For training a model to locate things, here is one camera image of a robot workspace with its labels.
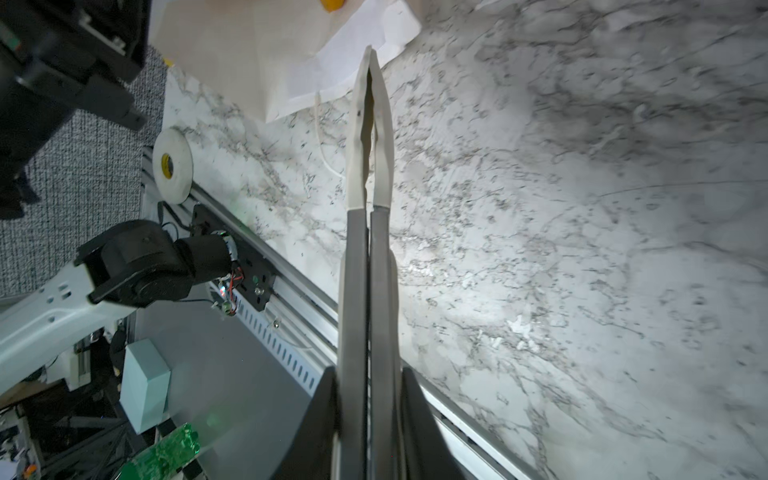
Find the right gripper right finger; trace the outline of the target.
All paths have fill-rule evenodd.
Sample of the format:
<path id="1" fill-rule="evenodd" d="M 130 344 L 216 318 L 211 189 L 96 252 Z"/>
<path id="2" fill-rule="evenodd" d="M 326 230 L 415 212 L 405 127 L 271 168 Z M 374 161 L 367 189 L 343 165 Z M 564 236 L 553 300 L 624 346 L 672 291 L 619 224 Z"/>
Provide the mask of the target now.
<path id="1" fill-rule="evenodd" d="M 401 409 L 407 479 L 464 480 L 410 367 L 402 370 Z"/>

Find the metal tongs white tips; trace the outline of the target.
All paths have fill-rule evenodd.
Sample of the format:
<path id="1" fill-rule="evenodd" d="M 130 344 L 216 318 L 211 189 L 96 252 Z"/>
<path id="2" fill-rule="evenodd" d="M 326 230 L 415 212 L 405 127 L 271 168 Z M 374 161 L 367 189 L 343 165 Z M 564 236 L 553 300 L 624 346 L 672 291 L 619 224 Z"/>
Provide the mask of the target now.
<path id="1" fill-rule="evenodd" d="M 339 479 L 401 479 L 397 268 L 390 248 L 395 166 L 391 106 L 367 47 L 353 88 L 346 143 L 346 247 L 338 313 Z"/>

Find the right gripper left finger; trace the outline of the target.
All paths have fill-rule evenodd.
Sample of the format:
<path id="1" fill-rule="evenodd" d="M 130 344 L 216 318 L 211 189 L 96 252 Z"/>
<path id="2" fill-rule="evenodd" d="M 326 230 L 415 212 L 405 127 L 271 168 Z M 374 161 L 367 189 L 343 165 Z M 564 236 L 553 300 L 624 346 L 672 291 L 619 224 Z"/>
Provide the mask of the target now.
<path id="1" fill-rule="evenodd" d="M 330 479 L 337 423 L 336 368 L 328 367 L 323 371 L 296 434 L 271 478 Z"/>

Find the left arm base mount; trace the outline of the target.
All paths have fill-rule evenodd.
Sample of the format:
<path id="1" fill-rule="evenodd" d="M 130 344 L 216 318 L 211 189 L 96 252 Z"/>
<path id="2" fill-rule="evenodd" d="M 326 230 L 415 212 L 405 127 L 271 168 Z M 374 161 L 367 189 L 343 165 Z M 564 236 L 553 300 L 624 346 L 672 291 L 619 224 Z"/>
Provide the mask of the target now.
<path id="1" fill-rule="evenodd" d="M 222 298 L 221 310 L 235 316 L 248 302 L 256 311 L 263 311 L 273 293 L 276 269 L 245 236 L 228 226 L 208 207 L 197 204 L 192 212 L 193 236 L 218 235 L 227 244 L 231 258 L 230 273 L 214 280 Z"/>

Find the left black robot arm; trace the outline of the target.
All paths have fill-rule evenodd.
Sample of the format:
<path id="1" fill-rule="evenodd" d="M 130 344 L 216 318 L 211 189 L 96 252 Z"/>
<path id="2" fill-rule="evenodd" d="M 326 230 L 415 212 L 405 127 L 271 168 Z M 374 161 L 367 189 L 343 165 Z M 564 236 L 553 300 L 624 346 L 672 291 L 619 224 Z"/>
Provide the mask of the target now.
<path id="1" fill-rule="evenodd" d="M 1 5 L 1 216 L 38 197 L 28 162 L 79 111 L 140 130 L 127 84 L 148 48 L 147 1 L 5 1 Z M 235 271 L 225 233 L 173 239 L 151 220 L 82 244 L 53 278 L 1 316 L 1 387 L 9 390 L 90 333 Z"/>

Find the white paper gift bag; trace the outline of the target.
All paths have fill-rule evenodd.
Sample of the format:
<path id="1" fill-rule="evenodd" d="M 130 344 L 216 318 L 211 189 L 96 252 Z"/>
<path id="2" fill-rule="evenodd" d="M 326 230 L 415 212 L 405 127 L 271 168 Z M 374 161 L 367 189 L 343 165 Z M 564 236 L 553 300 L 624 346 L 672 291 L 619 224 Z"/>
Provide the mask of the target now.
<path id="1" fill-rule="evenodd" d="M 373 92 L 374 72 L 421 31 L 407 1 L 160 1 L 151 44 L 262 122 Z"/>

